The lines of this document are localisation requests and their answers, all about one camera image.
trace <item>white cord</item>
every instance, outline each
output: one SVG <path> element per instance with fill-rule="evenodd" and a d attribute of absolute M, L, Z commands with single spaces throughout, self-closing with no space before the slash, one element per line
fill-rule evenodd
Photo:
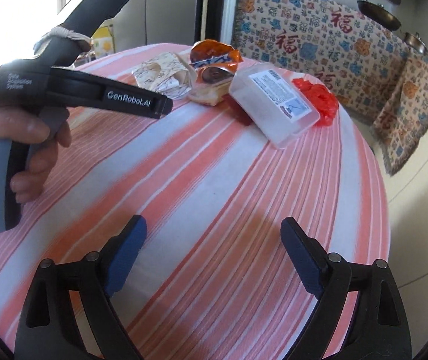
<path fill-rule="evenodd" d="M 45 42 L 47 42 L 49 39 L 53 37 L 72 39 L 73 41 L 77 41 L 77 42 L 78 41 L 85 42 L 89 45 L 89 47 L 91 47 L 91 44 L 92 44 L 91 38 L 88 37 L 87 35 L 74 32 L 72 30 L 68 30 L 67 28 L 64 28 L 64 27 L 57 26 L 52 28 L 52 30 L 50 30 L 46 35 L 44 35 L 40 39 L 39 42 L 35 44 L 35 49 L 36 50 L 40 49 Z"/>

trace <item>hand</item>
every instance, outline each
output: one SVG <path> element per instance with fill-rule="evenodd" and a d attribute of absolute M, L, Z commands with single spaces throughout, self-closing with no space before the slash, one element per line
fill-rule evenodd
<path fill-rule="evenodd" d="M 38 117 L 19 108 L 0 108 L 0 139 L 36 144 L 44 142 L 49 133 L 49 127 Z M 44 183 L 57 162 L 57 143 L 63 147 L 71 145 L 71 131 L 66 122 L 56 134 L 56 139 L 32 156 L 28 170 L 13 176 L 11 188 L 18 203 L 31 202 L 42 193 Z"/>

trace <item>clear plastic box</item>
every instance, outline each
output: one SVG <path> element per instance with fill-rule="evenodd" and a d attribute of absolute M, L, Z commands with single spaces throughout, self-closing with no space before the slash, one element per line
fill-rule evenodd
<path fill-rule="evenodd" d="M 320 118 L 309 100 L 270 63 L 240 69 L 229 94 L 278 148 L 299 138 Z"/>

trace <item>refrigerator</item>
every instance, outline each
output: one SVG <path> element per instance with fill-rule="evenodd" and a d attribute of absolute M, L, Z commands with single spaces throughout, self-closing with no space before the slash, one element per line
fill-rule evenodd
<path fill-rule="evenodd" d="M 203 0 L 130 0 L 113 19 L 116 52 L 201 38 Z"/>

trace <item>pink tablecloth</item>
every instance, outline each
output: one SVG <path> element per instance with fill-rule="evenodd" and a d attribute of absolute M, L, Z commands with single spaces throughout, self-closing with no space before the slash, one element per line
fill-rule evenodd
<path fill-rule="evenodd" d="M 147 46 L 81 70 L 122 78 L 169 50 L 186 47 Z M 148 239 L 112 302 L 148 360 L 282 359 L 316 303 L 281 244 L 287 216 L 348 261 L 387 259 L 381 174 L 343 109 L 333 126 L 284 151 L 225 105 L 180 100 L 160 121 L 75 109 L 70 123 L 72 147 L 60 151 L 45 193 L 0 235 L 0 336 L 11 348 L 39 261 L 99 250 L 133 214 L 147 219 Z M 354 300 L 329 353 L 342 343 Z M 74 307 L 88 331 L 76 298 Z"/>

